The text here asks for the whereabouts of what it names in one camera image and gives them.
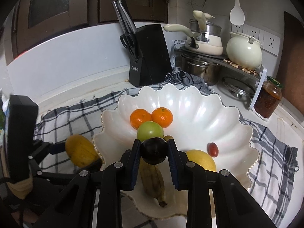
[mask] gray cloth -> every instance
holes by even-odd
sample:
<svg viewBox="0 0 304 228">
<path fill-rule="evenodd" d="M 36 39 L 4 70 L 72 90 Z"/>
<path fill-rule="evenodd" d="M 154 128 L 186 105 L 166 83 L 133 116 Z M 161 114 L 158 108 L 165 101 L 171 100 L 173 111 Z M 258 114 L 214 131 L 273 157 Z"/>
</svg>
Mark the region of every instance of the gray cloth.
<svg viewBox="0 0 304 228">
<path fill-rule="evenodd" d="M 151 85 L 151 87 L 159 90 L 169 82 L 175 84 L 180 90 L 184 90 L 188 86 L 195 86 L 202 95 L 213 93 L 203 79 L 183 71 L 168 75 L 165 82 Z M 111 92 L 108 95 L 84 103 L 57 108 L 42 118 L 35 130 L 35 138 L 43 141 L 62 142 L 72 134 L 82 134 L 91 139 L 94 134 L 101 132 L 100 116 L 102 111 L 104 109 L 115 109 L 122 94 L 136 96 L 139 90 L 140 88 L 136 87 Z M 249 177 L 253 183 L 249 192 L 270 216 L 275 225 L 279 226 L 291 199 L 298 149 L 278 141 L 268 128 L 258 123 L 244 119 L 242 116 L 240 116 L 240 121 L 252 126 L 251 146 L 260 152 L 257 164 L 249 171 Z M 48 155 L 40 166 L 42 170 L 48 172 L 75 173 L 77 170 L 65 152 Z M 127 209 L 126 213 L 123 212 L 124 228 L 185 227 L 185 220 L 180 217 L 172 218 L 169 221 L 154 222 L 148 221 L 133 207 Z"/>
</svg>

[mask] banana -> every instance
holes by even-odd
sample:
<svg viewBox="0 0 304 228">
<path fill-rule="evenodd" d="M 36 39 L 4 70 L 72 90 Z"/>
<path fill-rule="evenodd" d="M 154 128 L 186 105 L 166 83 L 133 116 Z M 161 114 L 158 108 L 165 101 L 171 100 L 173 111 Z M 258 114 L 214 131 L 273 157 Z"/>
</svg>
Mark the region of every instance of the banana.
<svg viewBox="0 0 304 228">
<path fill-rule="evenodd" d="M 159 168 L 146 163 L 141 158 L 139 172 L 146 194 L 157 199 L 161 207 L 168 205 L 164 200 L 165 184 Z"/>
</svg>

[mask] tangerine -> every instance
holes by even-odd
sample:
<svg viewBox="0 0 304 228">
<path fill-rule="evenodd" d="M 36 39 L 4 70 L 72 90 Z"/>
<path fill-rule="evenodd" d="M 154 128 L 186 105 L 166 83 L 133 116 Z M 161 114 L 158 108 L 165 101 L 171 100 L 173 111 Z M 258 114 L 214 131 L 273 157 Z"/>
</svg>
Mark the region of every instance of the tangerine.
<svg viewBox="0 0 304 228">
<path fill-rule="evenodd" d="M 144 109 L 136 109 L 130 115 L 131 126 L 138 129 L 144 122 L 151 121 L 151 114 Z"/>
<path fill-rule="evenodd" d="M 162 128 L 168 127 L 173 122 L 171 111 L 165 107 L 159 107 L 152 112 L 152 121 L 158 123 Z"/>
</svg>

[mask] black plum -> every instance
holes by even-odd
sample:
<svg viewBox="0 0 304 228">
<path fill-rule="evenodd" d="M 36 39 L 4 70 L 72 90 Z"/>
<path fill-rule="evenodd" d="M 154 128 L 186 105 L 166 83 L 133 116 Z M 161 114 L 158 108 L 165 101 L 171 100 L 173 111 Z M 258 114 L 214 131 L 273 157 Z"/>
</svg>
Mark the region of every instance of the black plum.
<svg viewBox="0 0 304 228">
<path fill-rule="evenodd" d="M 163 138 L 154 137 L 145 140 L 140 145 L 140 154 L 148 164 L 160 164 L 168 153 L 168 144 Z"/>
</svg>

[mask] brown cutting board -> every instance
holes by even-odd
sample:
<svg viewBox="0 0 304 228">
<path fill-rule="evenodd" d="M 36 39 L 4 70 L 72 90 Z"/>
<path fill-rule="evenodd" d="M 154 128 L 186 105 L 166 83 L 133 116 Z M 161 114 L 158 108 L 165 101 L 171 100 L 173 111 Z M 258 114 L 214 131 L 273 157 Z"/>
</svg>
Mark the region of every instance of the brown cutting board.
<svg viewBox="0 0 304 228">
<path fill-rule="evenodd" d="M 284 85 L 283 97 L 304 114 L 304 25 L 284 12 L 285 32 L 276 79 Z"/>
</svg>

